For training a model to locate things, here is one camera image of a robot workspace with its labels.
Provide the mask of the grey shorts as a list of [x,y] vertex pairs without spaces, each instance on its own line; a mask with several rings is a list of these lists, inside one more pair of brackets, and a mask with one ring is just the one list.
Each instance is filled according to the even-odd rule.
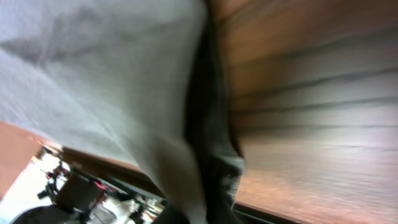
[[159,223],[237,223],[244,162],[216,105],[207,152],[185,138],[204,1],[2,1],[1,121],[137,165]]

